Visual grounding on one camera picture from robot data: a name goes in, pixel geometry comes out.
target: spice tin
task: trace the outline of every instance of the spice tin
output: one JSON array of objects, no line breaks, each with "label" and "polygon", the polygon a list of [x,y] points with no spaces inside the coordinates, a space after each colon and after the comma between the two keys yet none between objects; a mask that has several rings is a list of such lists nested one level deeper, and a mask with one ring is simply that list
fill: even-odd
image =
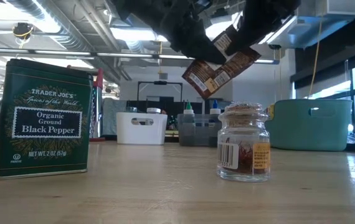
[{"label": "spice tin", "polygon": [[93,77],[12,59],[0,115],[0,179],[85,172]]}]

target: white storage bin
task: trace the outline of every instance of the white storage bin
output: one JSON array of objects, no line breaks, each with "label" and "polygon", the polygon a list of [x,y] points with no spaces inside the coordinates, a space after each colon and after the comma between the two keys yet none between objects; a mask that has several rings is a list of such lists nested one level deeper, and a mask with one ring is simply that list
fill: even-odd
[{"label": "white storage bin", "polygon": [[118,144],[163,145],[168,116],[165,114],[116,114]]}]

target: white bottle cap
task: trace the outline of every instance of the white bottle cap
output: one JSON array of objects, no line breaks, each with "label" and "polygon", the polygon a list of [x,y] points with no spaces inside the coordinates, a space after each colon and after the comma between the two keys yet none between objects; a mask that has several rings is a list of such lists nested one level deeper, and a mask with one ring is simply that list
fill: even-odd
[{"label": "white bottle cap", "polygon": [[220,109],[211,109],[209,111],[210,114],[220,114]]},{"label": "white bottle cap", "polygon": [[184,114],[194,114],[194,110],[184,110]]},{"label": "white bottle cap", "polygon": [[147,113],[160,114],[161,113],[161,109],[158,109],[158,108],[147,108]]}]

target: wooden table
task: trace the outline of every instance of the wooden table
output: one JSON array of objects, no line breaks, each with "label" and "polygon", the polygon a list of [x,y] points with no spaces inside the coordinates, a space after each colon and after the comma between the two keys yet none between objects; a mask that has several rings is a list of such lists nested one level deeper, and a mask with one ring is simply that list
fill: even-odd
[{"label": "wooden table", "polygon": [[92,144],[85,174],[0,181],[0,224],[355,224],[355,154],[274,150],[248,184],[216,176],[215,153]]}]

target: turquoise container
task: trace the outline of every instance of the turquoise container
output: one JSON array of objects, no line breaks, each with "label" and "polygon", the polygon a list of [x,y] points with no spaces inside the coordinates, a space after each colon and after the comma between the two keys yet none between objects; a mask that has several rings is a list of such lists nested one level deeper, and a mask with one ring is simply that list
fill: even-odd
[{"label": "turquoise container", "polygon": [[343,151],[351,122],[351,100],[282,100],[266,121],[272,147]]}]

